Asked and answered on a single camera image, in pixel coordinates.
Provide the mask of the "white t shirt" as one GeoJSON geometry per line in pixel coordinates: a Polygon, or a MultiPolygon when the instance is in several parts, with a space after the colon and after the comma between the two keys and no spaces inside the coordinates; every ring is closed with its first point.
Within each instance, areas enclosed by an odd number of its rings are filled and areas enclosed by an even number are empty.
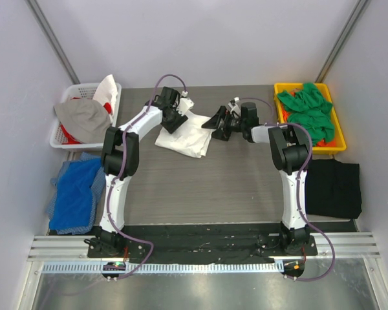
{"type": "Polygon", "coordinates": [[[188,120],[174,133],[170,134],[162,128],[155,145],[192,158],[205,157],[213,131],[202,128],[202,125],[209,121],[210,117],[200,116],[190,111],[186,116],[188,120]]]}

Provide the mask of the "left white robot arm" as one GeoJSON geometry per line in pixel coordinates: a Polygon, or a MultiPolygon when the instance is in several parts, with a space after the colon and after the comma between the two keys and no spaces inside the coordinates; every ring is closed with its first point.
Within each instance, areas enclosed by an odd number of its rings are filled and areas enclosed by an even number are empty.
{"type": "Polygon", "coordinates": [[[89,246],[89,258],[116,258],[125,252],[126,241],[132,240],[122,232],[125,200],[140,163],[140,142],[159,125],[169,133],[174,133],[183,125],[188,120],[182,107],[187,98],[187,90],[179,92],[164,87],[161,94],[155,94],[126,124],[107,129],[102,148],[102,168],[107,189],[96,236],[85,240],[89,246]]]}

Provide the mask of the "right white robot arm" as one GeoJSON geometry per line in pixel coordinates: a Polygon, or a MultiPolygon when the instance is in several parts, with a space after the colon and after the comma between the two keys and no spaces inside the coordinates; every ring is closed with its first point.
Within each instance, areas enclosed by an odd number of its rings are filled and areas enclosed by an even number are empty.
{"type": "Polygon", "coordinates": [[[305,210],[305,179],[312,158],[311,142],[297,125],[260,124],[255,103],[220,106],[216,114],[201,125],[212,130],[212,137],[228,141],[240,132],[250,143],[268,143],[275,168],[283,186],[283,216],[280,223],[279,247],[296,254],[309,242],[310,229],[305,210]]]}

